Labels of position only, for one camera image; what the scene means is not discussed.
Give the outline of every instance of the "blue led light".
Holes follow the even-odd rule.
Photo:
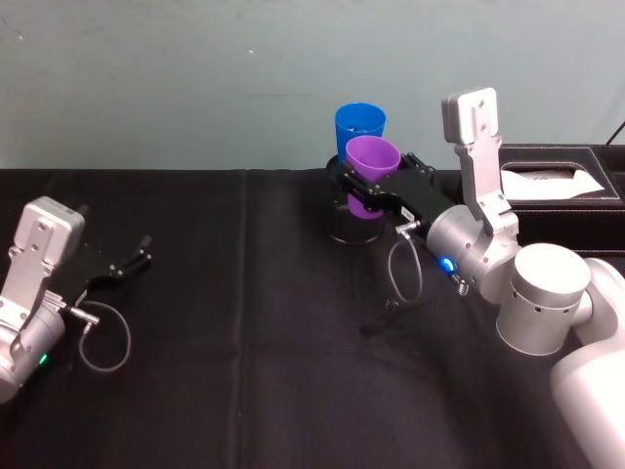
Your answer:
[[[454,265],[453,261],[448,257],[441,257],[440,259],[438,259],[438,264],[447,275],[453,274],[453,272],[456,270],[456,266]]]

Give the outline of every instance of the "table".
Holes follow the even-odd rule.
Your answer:
[[[572,336],[549,358],[514,352],[496,311],[455,296],[423,250],[423,304],[360,334],[384,314],[394,238],[330,239],[321,170],[3,171],[0,182],[6,249],[42,194],[90,205],[86,248],[123,255],[154,239],[151,269],[108,298],[132,328],[127,366],[95,374],[65,336],[0,408],[0,467],[589,467],[549,391]]]

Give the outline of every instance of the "purple cup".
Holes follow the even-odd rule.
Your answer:
[[[401,152],[395,145],[373,135],[354,137],[345,145],[345,151],[354,170],[370,183],[395,172],[401,161]],[[352,195],[348,195],[348,209],[356,217],[366,220],[382,216],[382,211],[368,211]]]

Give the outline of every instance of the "tissue box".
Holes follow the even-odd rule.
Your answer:
[[[625,149],[610,149],[611,157]],[[602,148],[552,145],[505,145],[499,151],[502,170],[515,172],[582,169],[603,189],[564,200],[513,200],[522,245],[553,242],[580,255],[625,254],[625,201],[603,162]]]

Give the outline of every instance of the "white tissue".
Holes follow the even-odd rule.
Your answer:
[[[501,182],[510,200],[565,200],[603,187],[586,171],[546,170],[515,173],[503,170]]]

